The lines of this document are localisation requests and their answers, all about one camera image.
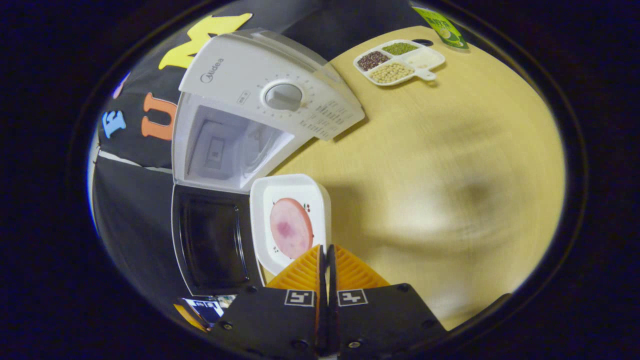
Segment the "sliced ham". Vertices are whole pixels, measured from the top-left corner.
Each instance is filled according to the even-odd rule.
[[[294,199],[278,200],[271,209],[271,234],[282,254],[297,259],[313,243],[311,219],[305,209]]]

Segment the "black microwave door glass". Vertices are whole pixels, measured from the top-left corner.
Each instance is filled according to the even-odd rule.
[[[247,281],[237,206],[191,198],[181,210],[182,248],[193,285],[229,288]]]

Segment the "wooden table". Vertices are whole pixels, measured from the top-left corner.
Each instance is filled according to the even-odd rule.
[[[353,67],[371,47],[416,38],[447,59],[433,82],[378,87]],[[334,141],[311,140],[272,175],[323,184],[333,243],[390,283],[413,285],[446,329],[514,291],[544,255],[563,205],[563,148],[541,97],[491,55],[453,51],[422,26],[331,64],[367,117]]]

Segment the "white divided tray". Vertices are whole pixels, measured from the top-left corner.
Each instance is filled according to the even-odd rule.
[[[384,51],[382,48],[398,43],[398,42],[404,42],[406,44],[410,44],[413,45],[415,47],[417,47],[417,49],[411,50],[408,53],[404,53],[404,54],[400,54],[400,55],[393,55],[390,54],[386,51]],[[373,52],[373,51],[379,51],[382,54],[384,54],[386,57],[389,58],[389,60],[379,64],[378,66],[369,69],[369,70],[363,70],[359,65],[358,65],[358,61],[360,59],[362,59],[363,56]],[[389,42],[385,42],[382,45],[376,46],[376,47],[372,47],[371,49],[365,51],[364,53],[360,54],[359,56],[357,56],[354,60],[353,60],[353,66],[358,69],[358,71],[360,71],[360,73],[362,75],[365,76],[365,78],[369,79],[369,81],[371,81],[372,83],[379,85],[379,86],[391,86],[391,85],[396,85],[396,84],[400,84],[402,82],[405,82],[409,79],[411,79],[414,76],[417,76],[423,80],[426,81],[431,81],[431,80],[435,80],[436,78],[436,74],[432,73],[430,70],[443,64],[445,61],[444,55],[440,54],[439,52],[433,50],[430,47],[426,47],[422,44],[418,44],[416,42],[412,42],[410,40],[392,40]],[[405,67],[408,67],[409,69],[413,69],[413,73],[403,77],[403,78],[399,78],[395,81],[392,81],[390,83],[379,83],[376,80],[373,80],[373,78],[371,77],[371,73],[378,70],[380,67],[383,67],[385,65],[389,65],[392,63],[400,63],[402,65],[404,65]]]
[[[271,232],[271,210],[280,199],[293,199],[305,210],[313,233],[310,249],[331,244],[331,199],[326,189],[304,174],[267,176],[256,180],[249,194],[253,249],[258,262],[278,275],[294,259],[283,254]]]

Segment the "green package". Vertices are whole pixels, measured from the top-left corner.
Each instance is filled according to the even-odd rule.
[[[420,14],[420,16],[426,20],[429,25],[438,33],[442,42],[458,49],[468,49],[469,45],[465,39],[462,38],[462,34],[451,24],[447,18],[436,13],[433,10],[419,8],[413,6],[413,9]]]

